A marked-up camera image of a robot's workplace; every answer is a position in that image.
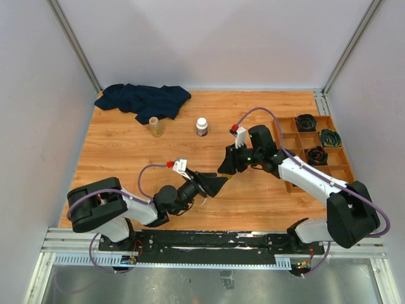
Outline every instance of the wooden tabletop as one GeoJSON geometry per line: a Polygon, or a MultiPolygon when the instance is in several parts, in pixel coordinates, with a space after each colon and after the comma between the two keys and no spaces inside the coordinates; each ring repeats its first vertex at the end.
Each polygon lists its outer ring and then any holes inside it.
{"type": "MultiPolygon", "coordinates": [[[[225,157],[225,146],[234,138],[229,128],[248,110],[264,106],[278,117],[303,113],[317,115],[312,92],[191,92],[175,120],[161,121],[165,130],[161,137],[151,135],[133,113],[118,109],[102,111],[95,108],[84,143],[72,189],[111,176],[121,185],[141,196],[137,188],[139,171],[150,163],[166,163],[178,157],[187,159],[193,171],[216,172],[225,157]],[[205,117],[208,135],[196,134],[196,121],[205,117]]],[[[272,117],[255,111],[242,123],[248,129],[266,124],[274,137],[272,117]]],[[[142,176],[142,190],[150,195],[171,184],[184,183],[180,175],[168,168],[149,168],[142,176]]],[[[225,231],[284,231],[304,217],[325,216],[323,205],[307,193],[287,193],[282,180],[259,170],[248,168],[236,174],[215,198],[198,196],[194,206],[181,217],[159,229],[204,229],[225,231]]],[[[67,204],[60,227],[71,227],[66,219],[67,204]]],[[[145,228],[134,222],[135,228],[145,228]]]]}

